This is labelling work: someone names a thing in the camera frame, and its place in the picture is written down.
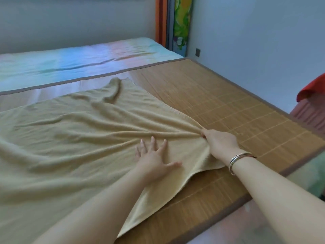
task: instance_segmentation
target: silver bangle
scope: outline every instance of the silver bangle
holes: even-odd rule
[[[229,172],[230,172],[230,174],[235,175],[234,172],[232,171],[232,166],[234,165],[234,163],[237,160],[239,160],[239,159],[241,159],[243,157],[253,157],[253,158],[256,158],[250,152],[243,152],[243,153],[240,153],[240,154],[234,156],[232,158],[232,160],[230,161],[230,164],[229,164]]]

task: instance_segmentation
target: wall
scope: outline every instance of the wall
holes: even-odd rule
[[[0,2],[0,54],[155,38],[155,0]]]
[[[324,6],[325,0],[194,0],[188,56],[290,112],[299,90],[325,72]]]

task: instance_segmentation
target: right hand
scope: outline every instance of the right hand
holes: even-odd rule
[[[231,133],[203,128],[201,135],[207,139],[211,155],[221,160],[226,166],[234,156],[245,152],[239,148],[236,136]]]

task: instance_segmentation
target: red cloth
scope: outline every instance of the red cloth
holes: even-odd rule
[[[297,102],[300,102],[305,98],[309,98],[316,92],[325,94],[325,73],[318,76],[298,93]]]

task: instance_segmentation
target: bed sheet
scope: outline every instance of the bed sheet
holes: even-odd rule
[[[0,91],[111,73],[182,58],[149,38],[0,55]]]

